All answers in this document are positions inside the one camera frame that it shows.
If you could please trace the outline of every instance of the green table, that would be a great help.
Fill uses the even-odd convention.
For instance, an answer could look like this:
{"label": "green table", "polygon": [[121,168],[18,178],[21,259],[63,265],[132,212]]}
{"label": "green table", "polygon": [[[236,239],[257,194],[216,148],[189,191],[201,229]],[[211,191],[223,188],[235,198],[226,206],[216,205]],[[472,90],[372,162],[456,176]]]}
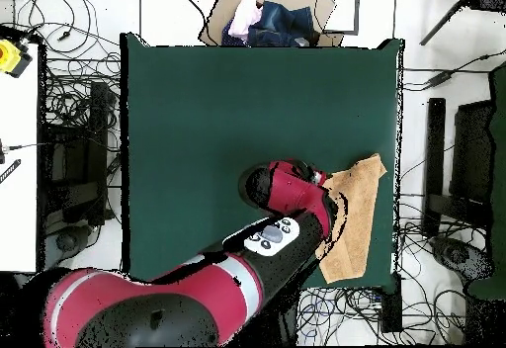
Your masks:
{"label": "green table", "polygon": [[[154,278],[258,219],[237,192],[239,174],[252,164],[294,157],[332,172],[378,152],[387,173],[367,272],[332,286],[391,283],[401,41],[369,50],[123,40],[133,276]],[[306,286],[326,286],[319,269]]]}

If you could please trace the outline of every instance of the cardboard box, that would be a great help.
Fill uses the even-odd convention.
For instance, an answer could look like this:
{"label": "cardboard box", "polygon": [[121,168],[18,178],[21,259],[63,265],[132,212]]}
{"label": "cardboard box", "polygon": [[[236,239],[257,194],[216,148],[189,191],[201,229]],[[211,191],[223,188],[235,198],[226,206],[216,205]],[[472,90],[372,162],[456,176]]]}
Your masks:
{"label": "cardboard box", "polygon": [[[312,23],[314,29],[321,33],[321,28],[325,27],[330,14],[335,8],[333,0],[268,0],[285,6],[290,11],[309,6],[311,8]],[[226,23],[235,15],[235,10],[241,0],[216,0],[208,19],[209,34],[212,39],[221,45],[221,34]],[[199,40],[207,45],[214,45],[208,37],[206,27],[203,27],[199,35]],[[341,34],[321,35],[318,46],[338,46],[342,41]]]}

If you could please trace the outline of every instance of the yellow device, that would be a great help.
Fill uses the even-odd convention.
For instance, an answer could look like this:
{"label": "yellow device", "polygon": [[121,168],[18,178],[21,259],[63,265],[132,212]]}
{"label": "yellow device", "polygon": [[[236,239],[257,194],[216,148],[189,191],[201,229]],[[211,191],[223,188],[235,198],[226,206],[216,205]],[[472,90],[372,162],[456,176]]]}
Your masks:
{"label": "yellow device", "polygon": [[0,71],[19,77],[31,61],[25,45],[0,39]]}

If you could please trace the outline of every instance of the brown towel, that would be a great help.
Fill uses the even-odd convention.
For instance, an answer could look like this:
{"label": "brown towel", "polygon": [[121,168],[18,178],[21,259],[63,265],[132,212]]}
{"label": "brown towel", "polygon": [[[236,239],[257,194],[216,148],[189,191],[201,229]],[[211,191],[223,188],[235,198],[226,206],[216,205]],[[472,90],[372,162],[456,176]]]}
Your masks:
{"label": "brown towel", "polygon": [[[366,272],[378,180],[385,172],[376,153],[357,162],[347,171],[332,174],[323,183],[340,212],[332,228],[332,249],[320,261],[320,269],[327,283],[362,277]],[[339,193],[348,200],[347,217],[342,214],[344,201]],[[345,227],[336,241],[344,221]],[[330,246],[330,243],[322,242],[316,249],[316,257],[320,259]]]}

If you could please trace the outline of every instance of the pink cloth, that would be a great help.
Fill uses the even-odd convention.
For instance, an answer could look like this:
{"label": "pink cloth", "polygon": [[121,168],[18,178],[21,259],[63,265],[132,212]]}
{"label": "pink cloth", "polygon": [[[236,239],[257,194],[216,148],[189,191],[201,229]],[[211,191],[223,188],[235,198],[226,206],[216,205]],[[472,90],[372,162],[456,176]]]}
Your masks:
{"label": "pink cloth", "polygon": [[262,18],[262,8],[257,8],[257,0],[241,0],[235,10],[228,34],[247,42],[249,27],[259,22],[260,18]]}

